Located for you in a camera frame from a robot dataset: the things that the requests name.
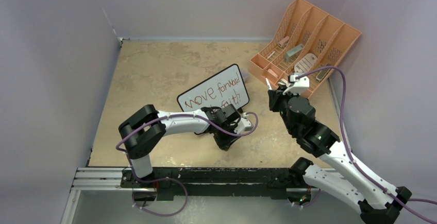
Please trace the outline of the white whiteboard marker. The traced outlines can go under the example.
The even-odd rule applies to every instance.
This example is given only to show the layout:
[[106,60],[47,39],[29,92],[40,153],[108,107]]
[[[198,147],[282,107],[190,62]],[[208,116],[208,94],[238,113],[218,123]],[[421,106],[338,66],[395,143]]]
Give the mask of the white whiteboard marker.
[[268,90],[272,90],[273,88],[272,88],[272,85],[271,85],[269,79],[265,78],[265,81],[266,81],[266,85],[267,85]]

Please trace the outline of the black-framed whiteboard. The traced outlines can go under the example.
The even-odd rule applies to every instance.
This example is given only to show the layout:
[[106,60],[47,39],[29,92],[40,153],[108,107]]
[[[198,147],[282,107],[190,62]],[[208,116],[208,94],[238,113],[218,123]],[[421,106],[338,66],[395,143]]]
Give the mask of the black-framed whiteboard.
[[240,109],[250,102],[250,97],[239,66],[232,64],[179,94],[176,100],[181,110],[188,112],[227,105]]

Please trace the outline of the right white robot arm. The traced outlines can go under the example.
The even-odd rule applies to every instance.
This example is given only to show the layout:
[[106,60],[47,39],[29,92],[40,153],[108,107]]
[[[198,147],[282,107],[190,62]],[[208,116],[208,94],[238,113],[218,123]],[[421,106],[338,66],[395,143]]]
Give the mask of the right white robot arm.
[[285,93],[284,88],[268,90],[269,109],[278,112],[287,132],[305,152],[337,171],[333,175],[310,160],[300,157],[290,168],[295,186],[305,183],[336,197],[356,211],[364,223],[394,223],[412,193],[396,187],[348,154],[339,136],[315,118],[316,110],[307,98]]

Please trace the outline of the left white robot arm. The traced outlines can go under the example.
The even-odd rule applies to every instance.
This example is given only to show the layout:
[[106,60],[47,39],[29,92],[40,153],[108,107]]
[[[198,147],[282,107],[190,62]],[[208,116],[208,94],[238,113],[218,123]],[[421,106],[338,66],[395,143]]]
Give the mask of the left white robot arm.
[[219,149],[227,151],[244,132],[252,128],[252,123],[233,105],[175,113],[145,105],[121,123],[118,131],[125,146],[124,152],[135,172],[134,182],[140,187],[148,187],[154,180],[150,153],[163,137],[180,133],[209,133]]

